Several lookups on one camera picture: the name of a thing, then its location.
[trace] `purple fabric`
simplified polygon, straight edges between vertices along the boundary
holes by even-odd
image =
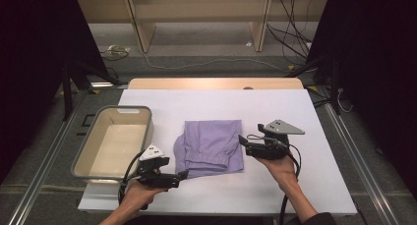
[[[186,121],[174,143],[176,173],[189,170],[188,178],[196,178],[243,170],[241,132],[240,120]]]

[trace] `hand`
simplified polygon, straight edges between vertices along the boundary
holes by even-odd
[[[289,156],[275,160],[256,159],[268,168],[273,178],[278,182],[279,187],[285,193],[295,185],[298,185],[297,177],[295,176],[294,162]]]
[[[139,210],[145,205],[153,202],[156,194],[168,192],[167,189],[154,189],[140,184],[136,180],[131,180],[128,190],[119,207],[117,207],[100,224],[124,224],[132,218],[139,216]]]

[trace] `floor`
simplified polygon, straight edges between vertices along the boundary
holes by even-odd
[[[271,25],[286,29],[286,23]],[[303,34],[314,37],[317,23],[299,23],[298,26],[305,27]],[[220,72],[216,68],[222,66],[248,69],[248,73],[253,75],[256,72],[260,77],[282,77],[290,66],[297,67],[297,63],[302,63],[301,57],[282,48],[270,33],[266,36],[263,51],[255,52],[247,24],[160,24],[146,57],[138,48],[130,25],[90,25],[90,28],[100,51],[104,52],[110,45],[120,45],[129,52],[128,57],[119,61],[105,61],[114,75],[121,79],[137,74],[187,77],[193,72],[198,75],[197,71],[204,69]],[[287,37],[286,41],[301,51],[295,39]],[[108,52],[103,56],[119,58],[118,54]],[[299,78],[303,84],[312,84],[313,74],[305,73]],[[63,123],[63,96],[57,90],[49,115],[38,129],[36,138],[24,150],[1,185],[0,224],[8,224],[13,219],[11,216],[16,214],[14,210],[22,211],[23,207],[26,207],[24,211],[27,213],[21,214],[20,224],[97,224],[107,216],[82,213],[77,209],[86,182],[75,179],[70,167],[88,130],[83,126],[85,117],[104,105],[117,104],[123,89],[104,88],[88,93],[77,93],[75,87],[73,90],[75,105],[78,106],[77,116],[70,124]],[[320,94],[326,95],[327,91],[325,86],[320,86]],[[323,99],[315,92],[311,92],[311,98],[313,102]],[[348,101],[341,104],[345,109],[350,107]],[[337,217],[337,224],[415,224],[415,198],[384,155],[379,153],[377,144],[355,109],[342,111],[340,117],[332,117],[332,109],[328,105],[319,106],[316,110],[346,186],[363,215]],[[68,129],[67,134],[60,135],[65,128]],[[342,133],[348,133],[349,138],[343,138]],[[49,155],[52,155],[50,165],[46,165],[43,159]],[[26,197],[28,188],[36,188],[38,178],[43,180],[38,182],[37,193]],[[32,198],[29,203],[21,204],[28,197]]]

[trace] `white desk panel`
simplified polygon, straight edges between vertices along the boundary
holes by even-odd
[[[290,135],[302,155],[300,185],[318,212],[356,213],[331,153],[310,96],[290,90],[124,90],[119,105],[144,105],[152,112],[152,142],[165,151],[170,163],[163,173],[174,173],[173,144],[183,133],[184,121],[242,120],[243,136],[262,135],[258,124],[281,119],[306,132]],[[264,165],[244,153],[239,173],[185,180],[178,189],[157,195],[143,214],[264,215],[279,213],[283,192]],[[79,210],[113,210],[117,185],[89,184]],[[295,213],[288,203],[287,213]]]

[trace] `purple garment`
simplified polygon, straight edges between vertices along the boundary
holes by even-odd
[[[241,132],[240,120],[186,121],[174,143],[175,172],[196,178],[243,170]]]

